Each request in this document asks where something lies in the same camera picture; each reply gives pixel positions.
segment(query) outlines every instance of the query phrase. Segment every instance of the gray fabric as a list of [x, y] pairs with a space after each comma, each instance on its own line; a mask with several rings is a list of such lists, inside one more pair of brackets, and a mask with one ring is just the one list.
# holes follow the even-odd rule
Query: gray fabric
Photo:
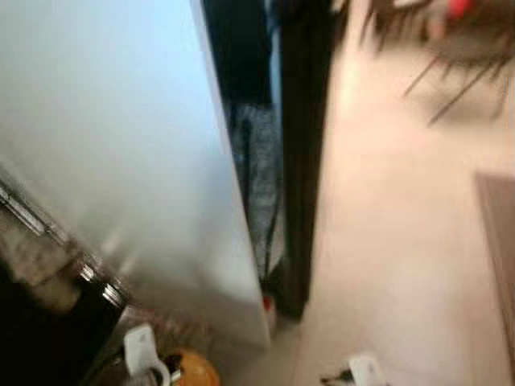
[[234, 162], [260, 278], [283, 254], [282, 151], [274, 109], [227, 106]]

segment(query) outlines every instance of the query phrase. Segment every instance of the orange object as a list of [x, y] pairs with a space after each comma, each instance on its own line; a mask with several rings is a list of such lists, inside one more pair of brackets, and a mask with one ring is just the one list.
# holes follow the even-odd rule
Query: orange object
[[180, 361], [183, 376], [174, 386], [220, 386], [215, 368], [204, 357], [186, 349], [180, 349], [175, 354], [183, 356]]

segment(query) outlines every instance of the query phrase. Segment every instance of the small red item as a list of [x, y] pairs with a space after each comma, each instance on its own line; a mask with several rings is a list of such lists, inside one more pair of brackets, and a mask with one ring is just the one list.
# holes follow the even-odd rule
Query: small red item
[[461, 18], [472, 6], [472, 0], [449, 0], [449, 14]]
[[272, 308], [272, 299], [269, 296], [263, 297], [263, 306], [265, 307], [266, 312], [270, 311]]

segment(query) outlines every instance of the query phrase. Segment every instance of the beige floor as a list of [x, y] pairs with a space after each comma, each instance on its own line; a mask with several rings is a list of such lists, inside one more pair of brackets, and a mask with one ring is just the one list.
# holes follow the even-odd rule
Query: beige floor
[[358, 50], [363, 3], [333, 66], [311, 302], [229, 383], [315, 386], [370, 351], [392, 386], [510, 385], [473, 175], [515, 172], [513, 102], [489, 120], [484, 84], [428, 127], [461, 77], [437, 71], [402, 99], [427, 56]]

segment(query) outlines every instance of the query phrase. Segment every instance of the white wall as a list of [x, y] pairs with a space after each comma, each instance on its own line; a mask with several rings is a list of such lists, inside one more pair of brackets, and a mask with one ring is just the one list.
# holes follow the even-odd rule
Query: white wall
[[269, 340], [195, 0], [3, 0], [0, 165], [149, 304]]

